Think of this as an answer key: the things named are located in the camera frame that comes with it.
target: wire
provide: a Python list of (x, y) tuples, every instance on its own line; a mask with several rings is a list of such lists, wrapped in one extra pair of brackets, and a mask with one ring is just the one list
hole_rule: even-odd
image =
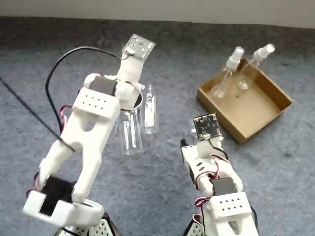
[(0, 77), (0, 82), (8, 89), (10, 93), (12, 93), (15, 98), (42, 124), (44, 125), (58, 140), (60, 140), (64, 145), (70, 148), (73, 152), (75, 150), (69, 144), (67, 144), (58, 134), (56, 134), (52, 128), (50, 128), (39, 116), (30, 108), (30, 106)]
[(65, 232), (67, 232), (68, 234), (70, 234), (70, 235), (73, 235), (73, 236), (80, 236), (79, 234), (77, 234), (77, 233), (74, 233), (74, 232), (72, 232), (72, 231), (70, 231), (70, 230), (67, 230), (66, 228), (61, 228), (63, 231), (65, 231)]
[(230, 164), (231, 165), (231, 162), (229, 162), (227, 159), (225, 159), (224, 157), (220, 156), (220, 155), (217, 155), (215, 153), (211, 153), (210, 156), (213, 158), (213, 157), (216, 157), (222, 161), (225, 161), (226, 163)]
[(209, 143), (210, 143), (210, 145), (211, 145), (211, 147), (212, 147), (213, 149), (222, 152), (222, 153), (225, 155), (225, 158), (228, 160), (227, 153), (226, 153), (223, 149), (213, 146), (213, 144), (212, 144), (212, 142), (210, 141), (210, 139), (209, 139)]
[(255, 221), (255, 226), (259, 235), (259, 225), (258, 225), (258, 217), (257, 217), (257, 213), (256, 210), (254, 209), (254, 207), (251, 206), (252, 209), (252, 213), (254, 214), (254, 221)]
[(63, 114), (63, 111), (65, 110), (65, 108), (72, 108), (71, 106), (68, 105), (64, 105), (60, 108), (60, 116), (63, 118), (63, 125), (62, 125), (62, 131), (64, 129), (65, 124), (67, 123), (67, 116)]
[(204, 175), (204, 174), (211, 174), (211, 173), (214, 173), (214, 175), (209, 178), (209, 179), (216, 179), (219, 175), (219, 165), (218, 163), (215, 161), (215, 164), (217, 166), (217, 171), (216, 172), (213, 172), (213, 171), (204, 171), (204, 172), (201, 172), (200, 174), (197, 175), (197, 177), (195, 178), (195, 187), (197, 190), (200, 190), (199, 187), (198, 187), (198, 179)]
[(196, 201), (195, 201), (195, 206), (201, 208), (202, 227), (203, 227), (204, 236), (206, 235), (206, 227), (205, 227), (205, 218), (204, 218), (204, 214), (203, 214), (203, 205), (204, 205), (206, 202), (208, 202), (210, 199), (211, 199), (211, 198), (201, 197), (201, 198), (197, 198)]
[(51, 80), (51, 77), (53, 76), (53, 73), (55, 72), (57, 66), (60, 64), (60, 62), (63, 61), (63, 59), (65, 59), (67, 56), (69, 56), (70, 54), (74, 53), (74, 52), (77, 52), (79, 50), (90, 50), (90, 51), (97, 51), (97, 52), (101, 52), (101, 53), (105, 53), (111, 57), (114, 57), (114, 58), (117, 58), (117, 59), (120, 59), (120, 60), (126, 60), (128, 59), (131, 55), (127, 55), (125, 58), (121, 58), (113, 53), (110, 53), (108, 51), (105, 51), (103, 49), (100, 49), (100, 48), (95, 48), (95, 47), (89, 47), (89, 46), (82, 46), (82, 47), (78, 47), (78, 48), (74, 48), (72, 50), (70, 50), (69, 52), (65, 53), (63, 56), (61, 56), (54, 64), (53, 68), (51, 69), (51, 71), (49, 72), (48, 76), (47, 76), (47, 79), (46, 79), (46, 85), (45, 85), (45, 90), (46, 90), (46, 95), (47, 95), (47, 98), (48, 98), (48, 101), (50, 103), (50, 106), (52, 107), (54, 113), (55, 113), (55, 116), (56, 116), (56, 119), (57, 119), (57, 122), (58, 122), (58, 126), (59, 126), (59, 129), (60, 129), (60, 132), (62, 132), (62, 122), (60, 120), (60, 117), (58, 115), (58, 112), (57, 112), (57, 109), (56, 109), (56, 106), (53, 102), (53, 99), (51, 98), (51, 95), (50, 95), (50, 92), (49, 92), (49, 83), (50, 83), (50, 80)]

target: cardboard box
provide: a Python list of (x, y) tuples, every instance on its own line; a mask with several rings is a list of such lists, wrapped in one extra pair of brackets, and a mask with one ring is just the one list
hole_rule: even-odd
[[(242, 59), (238, 70), (246, 64), (247, 60)], [(273, 121), (293, 102), (267, 75), (251, 65), (250, 67), (250, 74), (255, 73), (257, 79), (248, 91), (241, 91), (230, 80), (228, 95), (218, 101), (210, 93), (216, 84), (216, 78), (213, 77), (197, 92), (197, 100), (210, 113), (217, 114), (221, 126), (240, 144)]]

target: white wall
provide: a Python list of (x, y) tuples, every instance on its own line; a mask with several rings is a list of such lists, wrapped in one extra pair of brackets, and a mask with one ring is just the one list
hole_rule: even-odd
[(40, 16), (315, 28), (315, 0), (0, 0), (0, 16)]

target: black cable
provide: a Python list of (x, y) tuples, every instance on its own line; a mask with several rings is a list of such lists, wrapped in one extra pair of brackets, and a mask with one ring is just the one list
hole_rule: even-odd
[(65, 231), (65, 232), (67, 232), (68, 234), (70, 234), (70, 235), (73, 235), (73, 236), (80, 236), (79, 234), (77, 234), (77, 233), (74, 233), (74, 232), (72, 232), (72, 231), (70, 231), (70, 230), (67, 230), (66, 228), (61, 228), (63, 231)]
[(50, 106), (52, 107), (54, 113), (55, 113), (55, 116), (56, 116), (56, 119), (57, 119), (57, 122), (58, 122), (58, 126), (59, 126), (59, 129), (60, 129), (60, 132), (62, 131), (62, 122), (61, 122), (61, 119), (59, 117), (59, 114), (57, 112), (57, 109), (56, 109), (56, 106), (53, 102), (53, 99), (51, 98), (51, 95), (50, 95), (50, 92), (49, 92), (49, 83), (50, 83), (50, 79), (51, 77), (53, 76), (53, 73), (55, 72), (57, 66), (60, 64), (60, 62), (63, 61), (63, 59), (65, 59), (67, 56), (69, 56), (70, 54), (74, 53), (74, 52), (77, 52), (79, 50), (91, 50), (91, 51), (97, 51), (97, 52), (101, 52), (101, 53), (105, 53), (107, 55), (110, 55), (114, 58), (117, 58), (117, 59), (122, 59), (120, 58), (119, 56), (113, 54), (113, 53), (110, 53), (108, 51), (105, 51), (103, 49), (100, 49), (100, 48), (95, 48), (95, 47), (89, 47), (89, 46), (82, 46), (82, 47), (78, 47), (78, 48), (74, 48), (72, 50), (70, 50), (69, 52), (67, 52), (66, 54), (64, 54), (62, 57), (60, 57), (55, 65), (53, 66), (53, 68), (51, 69), (51, 71), (49, 72), (48, 76), (47, 76), (47, 79), (46, 79), (46, 85), (45, 85), (45, 90), (46, 90), (46, 95), (47, 95), (47, 98), (48, 98), (48, 101), (50, 103)]
[(60, 136), (58, 134), (56, 134), (52, 128), (50, 128), (39, 116), (38, 114), (36, 114), (32, 108), (30, 108), (30, 106), (15, 92), (13, 91), (13, 89), (3, 80), (2, 77), (0, 77), (0, 82), (6, 87), (6, 89), (12, 93), (16, 99), (19, 100), (19, 102), (42, 124), (44, 125), (57, 139), (59, 139), (63, 144), (65, 144), (68, 148), (70, 148), (73, 152), (75, 152), (75, 150), (69, 145), (67, 144), (62, 138), (60, 138)]
[(210, 141), (210, 139), (209, 139), (209, 143), (210, 143), (210, 145), (211, 145), (211, 147), (212, 147), (213, 149), (222, 152), (222, 153), (225, 155), (226, 160), (228, 160), (227, 153), (226, 153), (223, 149), (213, 146), (213, 144), (212, 144), (212, 142)]
[(255, 221), (255, 226), (259, 235), (259, 225), (258, 225), (258, 217), (257, 217), (257, 213), (256, 210), (254, 209), (254, 207), (251, 206), (252, 209), (252, 213), (254, 214), (254, 221)]

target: circuit board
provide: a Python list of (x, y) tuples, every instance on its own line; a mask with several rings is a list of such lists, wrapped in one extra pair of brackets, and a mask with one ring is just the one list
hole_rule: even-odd
[(193, 119), (199, 141), (221, 135), (216, 114), (208, 114)]

